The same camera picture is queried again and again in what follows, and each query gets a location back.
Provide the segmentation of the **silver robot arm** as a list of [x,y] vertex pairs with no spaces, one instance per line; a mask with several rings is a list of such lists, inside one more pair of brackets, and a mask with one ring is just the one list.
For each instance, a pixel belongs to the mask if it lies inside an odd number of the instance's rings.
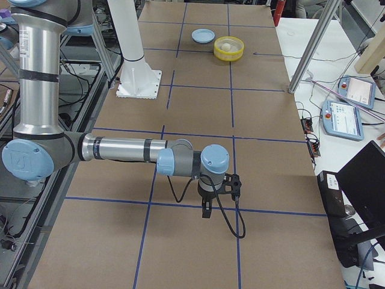
[[58,124],[60,37],[79,29],[93,33],[91,1],[12,1],[19,26],[20,122],[2,151],[5,168],[15,177],[37,181],[78,161],[113,160],[153,163],[165,176],[198,180],[202,216],[228,185],[228,151],[211,144],[202,151],[187,140],[106,138],[66,132]]

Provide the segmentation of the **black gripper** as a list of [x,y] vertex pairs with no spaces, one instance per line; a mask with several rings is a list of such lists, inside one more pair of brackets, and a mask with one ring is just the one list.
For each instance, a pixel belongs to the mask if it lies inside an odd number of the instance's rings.
[[218,205],[220,205],[219,192],[214,188],[205,190],[200,185],[198,186],[198,193],[202,197],[202,217],[204,219],[210,219],[212,213],[212,200],[217,198]]

